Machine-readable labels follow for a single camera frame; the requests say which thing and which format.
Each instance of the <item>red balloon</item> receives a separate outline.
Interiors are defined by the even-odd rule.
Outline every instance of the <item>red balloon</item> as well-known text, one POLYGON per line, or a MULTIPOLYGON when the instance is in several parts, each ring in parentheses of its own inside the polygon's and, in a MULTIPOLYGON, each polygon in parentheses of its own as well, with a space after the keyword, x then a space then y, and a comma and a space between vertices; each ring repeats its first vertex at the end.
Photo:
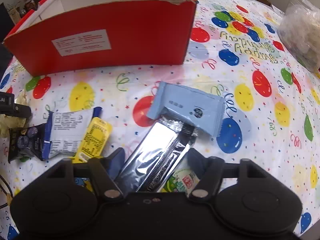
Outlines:
POLYGON ((263 97, 271 96, 272 90, 268 79, 262 74, 261 71, 256 70, 252 74, 252 82, 256 91, 263 97))
POLYGON ((236 28, 238 31, 242 33, 248 33, 248 28, 244 25, 242 25, 240 22, 232 22, 232 25, 234 28, 236 28))
POLYGON ((246 19, 244 17, 243 17, 243 19, 244 19, 244 25, 247 25, 247 26, 250 26, 250 27, 254 26, 254 24, 252 22, 250 22, 248 19, 246 19))
POLYGON ((195 42, 207 42, 210 39, 210 35, 204 29, 195 27, 191 30, 190 39, 195 42))
POLYGON ((240 10, 240 11, 243 11, 245 13, 248 13, 248 11, 246 9, 244 9, 243 7, 241 7, 240 5, 237 5, 237 8, 240 10))
POLYGON ((50 77, 44 77, 43 79, 40 79, 33 90, 33 97, 35 99, 40 99, 44 96, 44 94, 48 91, 48 89, 51 87, 51 78, 50 77))
POLYGON ((274 45, 277 49, 284 51, 284 48, 282 47, 282 44, 281 44, 279 41, 273 41, 273 45, 274 45))
POLYGON ((6 93, 12 94, 12 87, 9 87, 6 93))
POLYGON ((301 94, 301 86, 299 84, 299 81, 294 76, 293 72, 291 72, 291 77, 292 77, 292 81, 296 84, 299 93, 301 94))
POLYGON ((133 108, 132 116, 133 120, 138 126, 148 127, 153 125, 155 120, 147 117, 147 112, 152 105, 154 96, 147 96, 141 98, 133 108))

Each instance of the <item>light blue snack wrapper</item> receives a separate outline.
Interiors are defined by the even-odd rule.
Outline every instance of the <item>light blue snack wrapper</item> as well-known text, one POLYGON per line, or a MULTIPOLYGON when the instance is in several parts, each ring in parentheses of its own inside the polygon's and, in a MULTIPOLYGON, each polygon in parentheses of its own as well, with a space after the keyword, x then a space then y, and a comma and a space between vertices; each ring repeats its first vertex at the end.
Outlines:
POLYGON ((161 82, 147 117, 169 114, 213 137, 220 135, 225 99, 198 89, 161 82))

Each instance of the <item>blue balloon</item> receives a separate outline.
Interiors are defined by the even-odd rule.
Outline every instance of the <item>blue balloon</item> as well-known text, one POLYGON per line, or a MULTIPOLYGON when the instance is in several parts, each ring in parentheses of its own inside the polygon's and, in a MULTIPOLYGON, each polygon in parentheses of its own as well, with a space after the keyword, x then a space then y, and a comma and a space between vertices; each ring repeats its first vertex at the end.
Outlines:
POLYGON ((259 35, 257 34, 257 32, 255 32, 254 30, 251 30, 249 28, 248 29, 248 35, 251 37, 251 39, 255 42, 259 42, 260 39, 259 39, 259 35))
POLYGON ((9 226, 7 239, 12 240, 18 235, 17 231, 14 229, 13 226, 9 226))
POLYGON ((212 21, 215 25, 217 25, 218 27, 221 27, 221 28, 227 28, 227 27, 229 26, 229 25, 227 24, 227 22, 222 21, 222 20, 218 19, 217 17, 213 17, 213 18, 211 19, 211 21, 212 21))
POLYGON ((311 215, 309 212, 306 212, 301 216, 301 221, 300 221, 301 234, 308 228, 310 223, 311 223, 311 215))
POLYGON ((219 58, 230 66, 235 66, 239 63, 239 57, 228 49, 220 50, 219 58))
POLYGON ((217 143, 219 148, 225 153, 234 153, 239 150, 242 144, 242 133, 235 120, 232 118, 223 119, 217 143))
POLYGON ((190 41, 188 46, 188 55, 198 59, 207 59, 209 57, 209 52, 203 44, 190 41))
POLYGON ((231 19, 231 21, 235 21, 235 19, 230 15, 230 13, 226 12, 226 11, 222 11, 222 13, 228 15, 231 19))
POLYGON ((270 24, 265 23, 264 25, 267 27, 267 29, 268 29, 269 32, 271 32, 271 33, 276 33, 275 30, 271 27, 270 24))
POLYGON ((7 75, 5 75, 5 77, 3 78, 1 84, 0 84, 0 89, 4 88, 4 86, 7 84, 8 80, 10 77, 10 73, 8 73, 7 75))

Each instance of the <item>confetti print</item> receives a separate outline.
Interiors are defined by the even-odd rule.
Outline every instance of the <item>confetti print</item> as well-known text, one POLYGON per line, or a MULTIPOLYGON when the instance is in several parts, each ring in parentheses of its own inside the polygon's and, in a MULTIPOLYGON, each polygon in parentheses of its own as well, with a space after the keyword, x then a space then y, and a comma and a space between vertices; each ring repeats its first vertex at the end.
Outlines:
MULTIPOLYGON (((303 59, 298 62, 286 52, 276 31, 281 17, 266 6, 251 0, 198 1, 181 65, 100 67, 32 77, 14 57, 0 89, 15 97, 26 91, 29 125, 45 122, 48 111, 101 106, 102 119, 113 125, 103 155, 123 147, 126 158, 154 123, 146 114, 161 81, 219 95, 226 99, 220 136, 200 134, 194 147, 226 162, 249 158, 295 192, 304 210, 294 230, 300 236, 320 217, 320 74, 309 73, 303 59)), ((161 51, 159 57, 165 59, 161 51)), ((1 172, 15 194, 65 157, 9 164, 8 146, 0 138, 1 172)), ((5 239, 16 235, 9 208, 0 210, 0 225, 5 239)))

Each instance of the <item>white label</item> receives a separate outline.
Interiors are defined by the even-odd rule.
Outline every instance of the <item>white label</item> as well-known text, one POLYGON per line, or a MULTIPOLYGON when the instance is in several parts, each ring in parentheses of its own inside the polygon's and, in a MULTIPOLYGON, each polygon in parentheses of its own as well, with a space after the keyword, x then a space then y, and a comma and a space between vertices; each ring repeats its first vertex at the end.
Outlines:
POLYGON ((92 115, 93 109, 53 113, 49 158, 59 153, 75 155, 91 122, 92 115))
POLYGON ((61 56, 111 49, 106 30, 79 33, 51 41, 61 56))

